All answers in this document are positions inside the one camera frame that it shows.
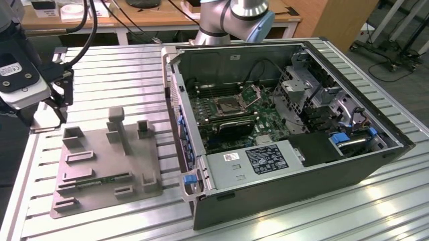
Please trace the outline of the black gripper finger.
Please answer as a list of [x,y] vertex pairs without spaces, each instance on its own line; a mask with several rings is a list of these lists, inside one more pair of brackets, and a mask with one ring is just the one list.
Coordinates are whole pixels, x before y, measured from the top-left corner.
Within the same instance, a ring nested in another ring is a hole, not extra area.
[[73,75],[75,71],[68,69],[61,76],[47,81],[51,96],[43,102],[52,108],[59,125],[67,123],[67,107],[73,104]]
[[5,103],[1,99],[1,115],[7,115],[13,117],[21,121],[21,123],[29,127],[33,123],[33,115],[35,115],[35,105],[31,104],[29,106],[16,109]]

